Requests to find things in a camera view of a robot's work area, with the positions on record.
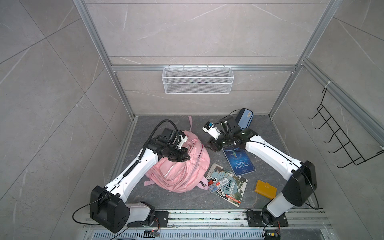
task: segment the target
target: gray tile wall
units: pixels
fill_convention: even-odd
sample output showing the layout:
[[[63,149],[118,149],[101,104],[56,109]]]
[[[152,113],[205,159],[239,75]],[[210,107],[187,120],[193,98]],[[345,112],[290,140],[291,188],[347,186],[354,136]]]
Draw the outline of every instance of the gray tile wall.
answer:
[[[344,0],[310,59],[384,125],[384,1]]]
[[[384,155],[365,163],[337,168],[350,163],[345,151],[330,154],[341,145],[336,138],[329,141],[332,131],[326,125],[319,130],[324,120],[316,114],[323,94],[322,85],[306,70],[303,70],[288,92],[274,117],[274,122],[288,150],[294,157],[309,160],[316,166],[320,206],[326,211],[340,239],[382,239],[384,222]],[[335,118],[365,159],[381,150],[380,145],[329,93],[324,106]],[[342,142],[345,137],[338,134]],[[351,145],[347,150],[357,156]]]
[[[0,238],[74,239],[130,119],[71,0],[0,9]]]
[[[268,114],[289,71],[235,71],[229,94],[165,94],[161,71],[122,71],[118,77],[135,114],[212,115],[248,108]]]
[[[326,0],[89,0],[114,64],[295,64]]]

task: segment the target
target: white wire basket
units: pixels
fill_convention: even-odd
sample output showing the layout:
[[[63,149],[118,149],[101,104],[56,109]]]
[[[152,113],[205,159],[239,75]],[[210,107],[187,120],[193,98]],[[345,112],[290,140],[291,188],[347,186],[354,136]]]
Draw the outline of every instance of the white wire basket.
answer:
[[[233,71],[225,66],[164,67],[166,94],[230,93]]]

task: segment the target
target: pink strap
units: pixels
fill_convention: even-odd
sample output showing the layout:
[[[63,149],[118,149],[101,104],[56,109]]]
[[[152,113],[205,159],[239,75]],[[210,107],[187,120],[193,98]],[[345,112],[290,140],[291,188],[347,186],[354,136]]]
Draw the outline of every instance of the pink strap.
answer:
[[[189,128],[189,131],[192,130],[192,116],[188,116],[189,118],[189,125],[190,125],[190,128]]]
[[[197,184],[197,187],[200,188],[200,189],[208,190],[208,181],[207,181],[207,179],[206,179],[205,177],[203,177],[203,178],[201,179],[201,181],[205,184],[205,187],[203,187],[203,185],[201,184],[201,182],[199,182],[199,183]]]
[[[153,180],[149,180],[149,181],[144,182],[144,186],[148,186],[148,185],[152,185],[152,184],[155,184],[155,182]]]

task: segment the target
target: pink backpack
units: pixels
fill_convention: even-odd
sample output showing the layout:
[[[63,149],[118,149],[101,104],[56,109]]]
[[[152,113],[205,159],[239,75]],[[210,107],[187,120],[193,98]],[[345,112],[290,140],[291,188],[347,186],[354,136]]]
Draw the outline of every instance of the pink backpack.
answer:
[[[191,116],[189,116],[189,123],[192,128]],[[208,152],[200,139],[191,133],[191,129],[183,132],[188,137],[183,147],[188,149],[190,159],[185,162],[171,162],[166,157],[161,158],[156,165],[146,172],[145,175],[150,181],[144,182],[145,186],[156,183],[170,192],[186,192],[196,186],[201,189],[208,189],[208,182],[204,177],[210,162]]]

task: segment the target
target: book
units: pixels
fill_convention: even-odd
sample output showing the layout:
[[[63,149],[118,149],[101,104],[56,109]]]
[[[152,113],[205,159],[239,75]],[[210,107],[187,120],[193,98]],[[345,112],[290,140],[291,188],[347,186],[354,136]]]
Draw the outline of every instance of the book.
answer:
[[[223,147],[223,152],[235,176],[241,176],[256,170],[244,149]]]
[[[213,194],[216,194],[226,201],[232,203],[236,207],[239,207],[241,200],[243,199],[248,180],[241,176],[237,177],[230,170],[227,170],[222,166],[214,163],[207,173],[208,185],[211,185],[225,177],[229,181],[228,184],[218,189]]]

